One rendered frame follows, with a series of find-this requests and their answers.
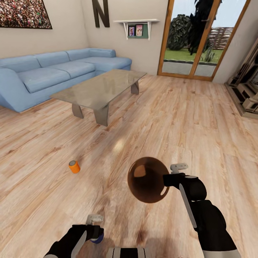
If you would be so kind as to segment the trash can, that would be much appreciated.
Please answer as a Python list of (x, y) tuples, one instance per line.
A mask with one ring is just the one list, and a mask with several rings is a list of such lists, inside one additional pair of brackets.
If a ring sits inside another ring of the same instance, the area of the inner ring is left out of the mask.
[(163, 175), (168, 175), (167, 167), (154, 157), (142, 157), (136, 160), (128, 172), (128, 186), (131, 193), (139, 201), (153, 204), (163, 200), (170, 186), (161, 195), (165, 186)]

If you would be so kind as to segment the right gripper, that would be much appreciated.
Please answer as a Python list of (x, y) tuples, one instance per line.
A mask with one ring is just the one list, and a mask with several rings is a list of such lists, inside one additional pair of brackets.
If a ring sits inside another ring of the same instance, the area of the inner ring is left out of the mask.
[(169, 186), (176, 187), (175, 180), (179, 176), (185, 176), (185, 173), (163, 175), (164, 186), (165, 187), (169, 187)]

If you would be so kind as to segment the can of soda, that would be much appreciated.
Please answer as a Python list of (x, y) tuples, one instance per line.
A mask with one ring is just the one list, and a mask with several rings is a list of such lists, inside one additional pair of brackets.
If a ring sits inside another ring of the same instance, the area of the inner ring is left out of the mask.
[(69, 167), (72, 170), (73, 173), (79, 173), (80, 172), (80, 166), (77, 161), (72, 160), (69, 162)]
[(90, 241), (93, 243), (100, 243), (103, 240), (103, 238), (104, 238), (104, 232), (102, 235), (99, 236), (98, 239), (90, 239)]

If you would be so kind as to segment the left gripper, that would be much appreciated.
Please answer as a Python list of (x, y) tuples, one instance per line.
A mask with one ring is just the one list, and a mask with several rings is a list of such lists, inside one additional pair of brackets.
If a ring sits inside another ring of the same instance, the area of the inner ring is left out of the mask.
[(99, 225), (87, 225), (87, 227), (90, 230), (89, 237), (87, 238), (87, 240), (98, 239), (99, 236), (102, 235), (104, 232), (104, 229), (101, 228)]

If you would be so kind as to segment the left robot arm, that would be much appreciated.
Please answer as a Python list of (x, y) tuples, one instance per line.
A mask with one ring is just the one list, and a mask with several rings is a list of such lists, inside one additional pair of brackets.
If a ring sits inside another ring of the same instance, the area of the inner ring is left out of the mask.
[(92, 222), (103, 222), (104, 216), (101, 214), (90, 214), (86, 224), (73, 224), (59, 241), (51, 246), (49, 252), (43, 258), (75, 258), (85, 241), (98, 239), (103, 234), (104, 229)]

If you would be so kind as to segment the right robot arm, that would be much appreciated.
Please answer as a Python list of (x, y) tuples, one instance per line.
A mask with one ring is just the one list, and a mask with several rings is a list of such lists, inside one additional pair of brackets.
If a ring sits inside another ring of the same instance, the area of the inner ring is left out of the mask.
[(164, 186), (180, 190), (193, 228), (198, 232), (204, 258), (242, 258), (230, 234), (221, 211), (210, 200), (205, 200), (205, 185), (197, 176), (179, 173), (186, 163), (171, 164), (171, 174), (163, 175)]

